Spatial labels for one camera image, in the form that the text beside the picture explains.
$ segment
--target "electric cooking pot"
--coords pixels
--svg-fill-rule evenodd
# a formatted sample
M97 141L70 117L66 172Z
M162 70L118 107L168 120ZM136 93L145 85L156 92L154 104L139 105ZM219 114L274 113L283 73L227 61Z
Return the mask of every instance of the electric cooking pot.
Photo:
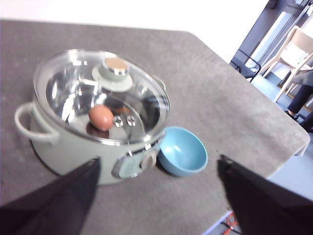
M114 115L108 131L89 121L97 104ZM159 79L113 53L74 49L37 67L33 101L16 110L15 123L56 173L100 157L99 184L111 184L155 165L169 111ZM30 129L20 122L23 114L31 116Z

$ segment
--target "pot handle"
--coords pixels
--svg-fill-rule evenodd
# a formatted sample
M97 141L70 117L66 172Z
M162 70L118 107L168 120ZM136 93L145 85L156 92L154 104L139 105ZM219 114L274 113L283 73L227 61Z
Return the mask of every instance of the pot handle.
M161 78L159 78L156 75L152 75L152 78L154 78L154 80L163 88L163 90L166 91L165 82L163 82L163 80Z
M33 132L25 128L21 122L20 117L23 114L31 115L33 114L36 121L41 125L41 127L47 132L47 133L39 133L39 132ZM26 137L33 141L39 141L39 142L50 142L51 144L54 144L59 139L59 133L57 133L55 130L53 130L41 117L41 115L38 113L37 108L35 107L35 104L33 102L29 102L26 104L22 104L14 114L14 121L16 124L17 129Z

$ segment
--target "table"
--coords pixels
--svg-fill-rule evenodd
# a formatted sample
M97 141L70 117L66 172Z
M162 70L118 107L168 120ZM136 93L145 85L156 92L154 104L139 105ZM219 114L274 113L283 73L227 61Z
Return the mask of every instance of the table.
M32 99L36 66L71 48L111 51L161 77L171 103L167 125L195 133L209 156L207 168L190 177L155 167L99 187L84 235L201 234L227 211L219 154L268 177L309 143L299 125L188 32L1 21L1 203L57 177L18 133L13 116Z

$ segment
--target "egg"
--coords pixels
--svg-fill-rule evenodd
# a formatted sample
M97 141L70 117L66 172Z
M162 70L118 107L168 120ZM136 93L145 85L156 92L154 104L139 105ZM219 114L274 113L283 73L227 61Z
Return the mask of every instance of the egg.
M105 105L95 105L88 115L92 125L101 131L107 131L113 126L113 113Z

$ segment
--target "blue bowl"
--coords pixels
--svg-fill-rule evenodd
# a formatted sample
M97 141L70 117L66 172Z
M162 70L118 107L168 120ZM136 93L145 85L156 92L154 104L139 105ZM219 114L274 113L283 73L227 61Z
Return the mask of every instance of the blue bowl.
M190 131L171 126L165 128L158 159L169 173L187 176L202 171L208 162L203 143Z

